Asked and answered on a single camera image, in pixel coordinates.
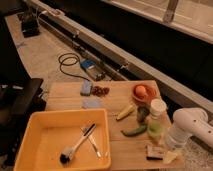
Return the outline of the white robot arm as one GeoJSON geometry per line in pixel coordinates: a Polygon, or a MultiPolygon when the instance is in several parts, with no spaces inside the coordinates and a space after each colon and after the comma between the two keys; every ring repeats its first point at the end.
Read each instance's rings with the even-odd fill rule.
{"type": "Polygon", "coordinates": [[[170,164],[181,153],[190,137],[195,136],[213,149],[213,126],[202,108],[181,108],[174,112],[173,123],[165,131],[164,164],[170,164]]]}

